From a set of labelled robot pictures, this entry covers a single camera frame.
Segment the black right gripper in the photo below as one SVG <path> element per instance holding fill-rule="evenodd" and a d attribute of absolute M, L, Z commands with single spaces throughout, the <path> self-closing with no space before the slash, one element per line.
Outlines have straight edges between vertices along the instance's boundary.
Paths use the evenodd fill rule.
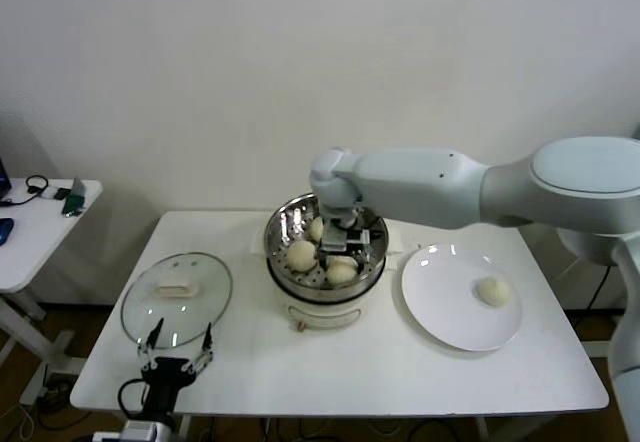
<path fill-rule="evenodd" d="M 349 229 L 347 231 L 347 252 L 358 262 L 370 262 L 373 257 L 370 229 Z"/>

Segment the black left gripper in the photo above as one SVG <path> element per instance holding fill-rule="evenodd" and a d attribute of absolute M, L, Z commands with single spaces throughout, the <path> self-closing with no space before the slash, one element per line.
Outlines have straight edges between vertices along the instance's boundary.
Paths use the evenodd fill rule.
<path fill-rule="evenodd" d="M 147 387 L 139 413 L 141 418 L 169 416 L 175 411 L 180 391 L 194 383 L 196 373 L 201 373 L 213 360 L 212 323 L 209 322 L 199 353 L 191 360 L 186 358 L 158 357 L 154 351 L 164 324 L 161 318 L 144 341 L 137 344 L 137 357 L 141 363 L 141 377 L 134 384 Z"/>

